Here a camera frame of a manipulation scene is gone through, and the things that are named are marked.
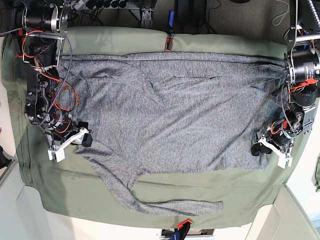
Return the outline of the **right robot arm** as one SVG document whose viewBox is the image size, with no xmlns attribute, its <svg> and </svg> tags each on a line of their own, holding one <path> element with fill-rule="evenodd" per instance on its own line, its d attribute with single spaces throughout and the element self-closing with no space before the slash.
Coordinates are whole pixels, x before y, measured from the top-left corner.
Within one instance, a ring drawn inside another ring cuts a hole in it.
<svg viewBox="0 0 320 240">
<path fill-rule="evenodd" d="M 67 37 L 69 8 L 63 0 L 23 0 L 21 58 L 35 74 L 27 80 L 25 116 L 43 130 L 49 143 L 48 158 L 61 162 L 69 145 L 89 147 L 91 130 L 87 122 L 75 123 L 69 116 L 79 105 L 79 96 L 67 82 L 71 66 L 63 77 L 57 67 Z"/>
</svg>

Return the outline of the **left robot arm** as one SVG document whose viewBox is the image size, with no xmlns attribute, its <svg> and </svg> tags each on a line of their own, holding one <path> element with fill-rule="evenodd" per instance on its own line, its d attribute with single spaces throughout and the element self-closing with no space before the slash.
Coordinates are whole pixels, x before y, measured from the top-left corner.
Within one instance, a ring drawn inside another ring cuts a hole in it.
<svg viewBox="0 0 320 240">
<path fill-rule="evenodd" d="M 320 96 L 320 2 L 291 0 L 289 13 L 285 78 L 272 93 L 280 96 L 282 117 L 258 132 L 251 147 L 254 156 L 275 153 L 282 169 L 292 165 L 296 137 L 312 131 Z"/>
</svg>

